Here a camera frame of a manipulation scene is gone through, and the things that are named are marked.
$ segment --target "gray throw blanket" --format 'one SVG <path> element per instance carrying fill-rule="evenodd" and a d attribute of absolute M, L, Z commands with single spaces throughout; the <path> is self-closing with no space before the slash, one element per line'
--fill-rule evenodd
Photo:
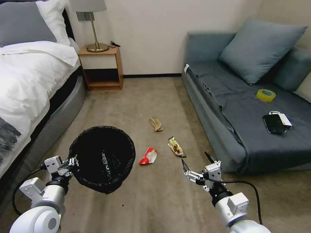
<path fill-rule="evenodd" d="M 14 148 L 21 133 L 0 117 L 0 165 Z"/>
<path fill-rule="evenodd" d="M 271 83 L 248 86 L 224 65 L 190 65 L 245 148 L 239 173 L 282 170 L 311 162 L 311 104 Z M 265 103 L 255 95 L 269 89 L 276 98 Z M 293 127 L 284 134 L 269 134 L 262 117 L 270 111 L 285 113 Z"/>

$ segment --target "debris on carpet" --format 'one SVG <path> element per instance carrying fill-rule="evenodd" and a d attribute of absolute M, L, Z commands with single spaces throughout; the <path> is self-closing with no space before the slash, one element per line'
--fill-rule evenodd
<path fill-rule="evenodd" d="M 168 140 L 168 146 L 172 149 L 172 151 L 174 152 L 176 156 L 186 157 L 183 149 L 180 147 L 180 145 L 178 144 L 178 142 L 175 140 L 174 137 L 171 137 Z"/>
<path fill-rule="evenodd" d="M 155 159 L 156 159 L 156 150 L 151 147 L 148 147 L 144 157 L 138 162 L 138 164 L 140 165 L 151 164 L 154 163 Z"/>
<path fill-rule="evenodd" d="M 153 125 L 153 127 L 155 128 L 155 131 L 159 132 L 162 131 L 162 123 L 159 121 L 159 119 L 155 116 L 150 118 L 151 123 Z"/>

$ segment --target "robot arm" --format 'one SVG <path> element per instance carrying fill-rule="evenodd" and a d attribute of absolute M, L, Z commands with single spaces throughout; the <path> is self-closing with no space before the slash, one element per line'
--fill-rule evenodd
<path fill-rule="evenodd" d="M 212 196 L 212 204 L 230 233 L 271 233 L 265 226 L 252 220 L 246 220 L 249 200 L 243 193 L 233 195 L 223 185 L 220 161 L 205 166 L 204 171 L 190 171 L 182 160 L 185 176 L 192 182 L 202 185 Z"/>
<path fill-rule="evenodd" d="M 12 225 L 10 233 L 56 233 L 65 213 L 64 198 L 68 191 L 72 169 L 79 164 L 76 158 L 62 162 L 59 156 L 44 161 L 51 181 L 44 184 L 38 177 L 26 180 L 20 190 L 29 197 L 31 209 Z"/>

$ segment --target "blue-gray pillow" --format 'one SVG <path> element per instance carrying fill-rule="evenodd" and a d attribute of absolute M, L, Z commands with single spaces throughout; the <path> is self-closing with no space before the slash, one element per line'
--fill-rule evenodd
<path fill-rule="evenodd" d="M 56 42 L 35 2 L 0 5 L 0 47 L 42 40 Z"/>
<path fill-rule="evenodd" d="M 255 84 L 300 39 L 307 27 L 248 19 L 219 59 Z"/>
<path fill-rule="evenodd" d="M 267 73 L 268 79 L 287 91 L 296 91 L 311 70 L 311 53 L 292 48 Z"/>

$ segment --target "gold snack wrapper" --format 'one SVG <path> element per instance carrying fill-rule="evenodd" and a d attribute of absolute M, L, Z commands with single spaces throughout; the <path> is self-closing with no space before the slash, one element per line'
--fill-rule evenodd
<path fill-rule="evenodd" d="M 183 149 L 180 147 L 180 145 L 178 144 L 178 142 L 176 142 L 175 138 L 174 137 L 171 137 L 169 140 L 168 140 L 168 146 L 172 149 L 172 151 L 174 152 L 174 154 L 176 156 L 179 156 L 179 157 L 186 157 Z"/>

